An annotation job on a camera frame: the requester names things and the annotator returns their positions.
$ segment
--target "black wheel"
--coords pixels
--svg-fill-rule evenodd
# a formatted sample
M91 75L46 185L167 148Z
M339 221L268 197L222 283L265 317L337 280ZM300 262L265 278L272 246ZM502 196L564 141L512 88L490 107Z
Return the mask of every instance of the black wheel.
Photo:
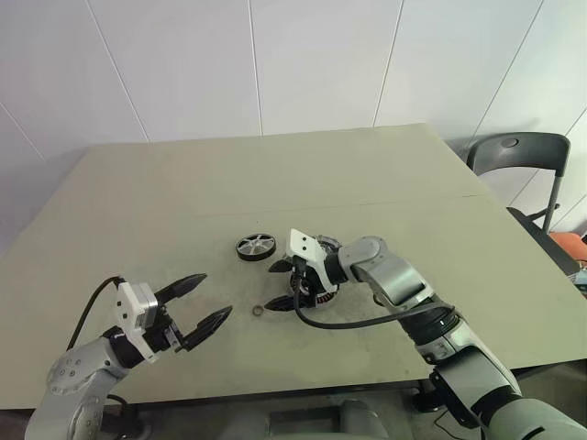
M237 254L245 261L261 261L270 257L277 248L275 238L269 234L252 234L237 243Z

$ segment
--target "robotic arm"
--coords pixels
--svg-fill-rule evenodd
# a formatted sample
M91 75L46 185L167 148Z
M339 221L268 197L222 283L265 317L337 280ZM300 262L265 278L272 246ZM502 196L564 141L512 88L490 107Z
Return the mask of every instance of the robotic arm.
M310 292L334 292L346 281L366 282L378 303L415 343L424 361L434 366L430 379L457 421L480 426L489 440L585 439L587 430L542 401L525 399L512 375L473 333L454 307L442 302L426 280L376 236L365 236L335 253L326 253L311 236L292 229L286 250L293 271ZM287 264L280 262L281 270ZM294 293L295 310L307 324L320 328L353 328L307 318Z
M102 422L112 388L143 360L153 363L168 348L192 350L224 323L228 306L210 314L183 335L165 304L194 289L205 278L195 274L153 293L146 283L117 284L118 325L84 346L68 350L53 364L47 391L28 422L26 440L92 440Z

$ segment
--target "black chair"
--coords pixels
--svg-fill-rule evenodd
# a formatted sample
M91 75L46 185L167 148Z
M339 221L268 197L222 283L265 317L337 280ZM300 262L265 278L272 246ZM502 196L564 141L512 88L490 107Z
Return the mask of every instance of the black chair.
M569 140L562 135L532 132L504 133L487 137L473 145L469 151L467 166L478 176L488 171L510 167L531 167L555 171L554 183L546 209L532 215L524 215L512 207L508 207L507 210L550 255L562 271L567 275L572 275L579 271L579 264L548 236L552 214L559 207L557 196L567 166L569 148ZM543 215L545 217L544 224L540 229L534 220Z

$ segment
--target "white wall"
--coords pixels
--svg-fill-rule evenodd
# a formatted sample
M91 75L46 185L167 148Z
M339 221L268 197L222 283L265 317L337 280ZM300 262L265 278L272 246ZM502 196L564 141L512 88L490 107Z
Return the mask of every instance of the white wall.
M584 0L4 0L0 252L89 145L411 122L431 123L460 155L490 133L568 134L554 225L580 228L586 8ZM548 197L542 171L485 180L525 210Z

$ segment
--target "table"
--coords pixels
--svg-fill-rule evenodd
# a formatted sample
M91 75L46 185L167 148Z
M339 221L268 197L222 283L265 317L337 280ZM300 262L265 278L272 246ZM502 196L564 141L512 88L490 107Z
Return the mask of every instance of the table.
M170 303L183 331L234 312L190 353L161 355L115 389L131 402L413 380L427 366L398 324L324 331L251 309L284 292L269 274L291 227L341 242L373 234L454 303L509 368L587 355L587 302L524 229L425 125L91 149L0 261L0 408L34 407L90 293L121 274L155 290L208 279ZM278 239L261 262L234 246ZM114 322L113 291L80 343ZM384 311L345 285L328 320Z

